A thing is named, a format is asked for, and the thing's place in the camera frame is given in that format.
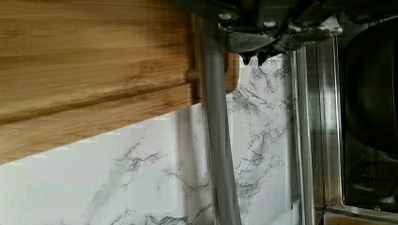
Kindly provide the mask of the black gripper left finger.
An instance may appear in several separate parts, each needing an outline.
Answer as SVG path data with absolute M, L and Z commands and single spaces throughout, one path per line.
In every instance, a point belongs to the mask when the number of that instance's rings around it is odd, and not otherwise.
M 263 27 L 260 30 L 234 30 L 232 26 L 219 26 L 224 35 L 225 48 L 230 53 L 237 53 L 248 65 L 253 57 L 257 65 L 262 66 L 274 55 L 271 44 L 277 39 L 276 27 Z

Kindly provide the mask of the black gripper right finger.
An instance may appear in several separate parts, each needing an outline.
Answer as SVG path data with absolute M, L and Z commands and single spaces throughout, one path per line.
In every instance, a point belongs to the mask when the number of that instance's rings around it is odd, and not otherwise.
M 341 26 L 326 27 L 321 25 L 316 28 L 309 28 L 304 32 L 289 31 L 282 34 L 271 44 L 261 48 L 257 53 L 257 65 L 261 67 L 270 57 L 280 53 L 292 52 L 303 46 L 315 44 L 323 40 L 334 38 L 343 33 Z

